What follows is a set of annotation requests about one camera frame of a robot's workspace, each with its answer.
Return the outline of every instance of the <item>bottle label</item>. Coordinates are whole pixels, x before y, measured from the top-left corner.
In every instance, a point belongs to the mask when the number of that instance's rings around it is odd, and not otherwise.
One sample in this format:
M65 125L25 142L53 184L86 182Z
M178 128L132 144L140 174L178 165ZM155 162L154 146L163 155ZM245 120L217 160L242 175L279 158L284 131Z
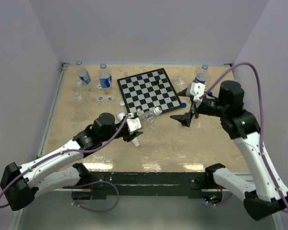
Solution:
M88 72L86 72L86 75L85 75L84 77L80 77L80 79L81 79L82 81L84 81L85 84L88 84L88 83L90 83L90 81L91 81L91 77L90 77L90 75L89 75Z
M102 88L109 88L111 86L112 82L112 75L110 77L105 78L105 79L100 79L100 85Z

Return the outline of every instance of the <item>gray wall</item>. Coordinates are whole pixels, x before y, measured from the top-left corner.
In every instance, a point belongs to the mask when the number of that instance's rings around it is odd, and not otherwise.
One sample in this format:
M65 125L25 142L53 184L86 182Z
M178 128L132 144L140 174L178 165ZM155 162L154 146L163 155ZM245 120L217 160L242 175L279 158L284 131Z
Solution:
M260 76L265 143L288 186L288 0L270 0L236 62L253 63ZM246 108L259 118L257 88L248 67L234 72L245 89Z
M60 60L234 62L268 0L30 0Z
M0 180L7 164L36 157L58 70L30 2L0 0ZM11 216L9 207L0 209L0 230L8 228Z

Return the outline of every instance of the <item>plastic bottle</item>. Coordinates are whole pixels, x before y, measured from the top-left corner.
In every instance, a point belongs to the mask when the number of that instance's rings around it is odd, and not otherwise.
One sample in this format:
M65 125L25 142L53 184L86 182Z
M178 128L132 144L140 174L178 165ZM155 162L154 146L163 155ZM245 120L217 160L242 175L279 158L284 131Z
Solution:
M82 65L81 60L76 60L76 70L79 75L79 78L84 82L84 84L88 85L91 81L91 77L87 72L87 69L84 65Z
M147 111L139 116L142 128L147 128L151 126L155 120L156 117L159 116L162 113L162 110L160 107L155 107L153 111Z
M175 89L180 92L188 87L186 80L180 73L176 73L172 77L172 83L174 84Z
M200 70L198 70L196 72L196 76L195 76L195 82L200 82L202 84L205 84L206 80L209 77L209 73L208 73L208 65L203 64L202 68Z
M100 69L99 69L99 80L100 80L100 85L103 88L105 94L110 94L112 92L112 75L111 75L111 70L105 63L100 64Z
M125 112L122 111L121 109L119 109L119 110L116 112L116 114L117 114L117 118L118 118L120 121L121 121L121 120L125 117L125 115L126 115ZM138 138L132 139L131 143L132 143L136 148L140 146L140 142L139 142Z

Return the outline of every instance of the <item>chessboard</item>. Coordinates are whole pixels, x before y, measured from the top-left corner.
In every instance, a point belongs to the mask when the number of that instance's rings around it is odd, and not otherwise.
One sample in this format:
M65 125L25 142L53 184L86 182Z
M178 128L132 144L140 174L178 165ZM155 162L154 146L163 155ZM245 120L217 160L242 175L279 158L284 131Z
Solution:
M118 79L128 113L153 110L162 113L181 108L181 101L164 68Z

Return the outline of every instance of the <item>floor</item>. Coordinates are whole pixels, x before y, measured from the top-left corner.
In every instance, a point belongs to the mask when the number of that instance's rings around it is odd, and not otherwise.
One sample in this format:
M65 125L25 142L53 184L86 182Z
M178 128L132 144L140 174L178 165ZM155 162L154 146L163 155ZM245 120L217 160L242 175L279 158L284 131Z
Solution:
M90 118L82 117L82 113L76 104L74 97L77 74L74 66L68 68L63 88L61 91L58 107L52 116L53 124L49 137L46 153L56 150L72 139L79 131L103 112L116 114L121 107L122 97L115 79L139 74L142 72L165 68L169 78L176 73L184 76L187 82L194 79L195 66L110 66L113 77L113 92L105 94L103 90L97 89L98 66L88 66L88 72L92 78L92 87L87 91L88 110ZM228 67L209 67L209 75L206 85L210 86ZM232 80L232 73L225 80ZM218 96L219 85L212 92ZM99 102L97 98L112 96L113 102L104 100ZM248 167L243 156L229 139L228 134L222 129L220 121L216 117L201 115L194 119L190 128L183 127L170 115L183 114L187 108L177 109L160 115L156 120L154 129L149 129L139 136L140 147L135 148L132 143L126 143L122 139L116 139L106 148L83 159L82 163L90 171L127 171L127 172L201 172L204 168L222 163L232 172L248 172Z

